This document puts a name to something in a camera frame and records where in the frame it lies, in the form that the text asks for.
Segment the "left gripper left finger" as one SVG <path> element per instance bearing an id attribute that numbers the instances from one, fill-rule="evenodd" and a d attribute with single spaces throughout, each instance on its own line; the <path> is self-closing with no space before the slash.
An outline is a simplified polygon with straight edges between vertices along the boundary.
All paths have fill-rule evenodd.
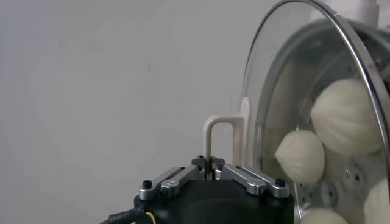
<path id="1" fill-rule="evenodd" d="M 143 180 L 138 190 L 140 200 L 152 201 L 162 192 L 167 197 L 173 197 L 191 180 L 205 179 L 205 158 L 197 156 L 187 167 L 173 167 L 157 178 Z"/>

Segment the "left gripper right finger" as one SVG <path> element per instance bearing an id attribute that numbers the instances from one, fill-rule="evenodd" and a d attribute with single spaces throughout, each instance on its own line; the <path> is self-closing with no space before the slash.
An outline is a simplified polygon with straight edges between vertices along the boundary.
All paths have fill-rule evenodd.
<path id="1" fill-rule="evenodd" d="M 289 186 L 283 179 L 272 178 L 248 167 L 226 164 L 223 159 L 214 156 L 211 157 L 210 163 L 211 174 L 215 180 L 234 180 L 251 195 L 271 194 L 279 199 L 289 197 Z"/>

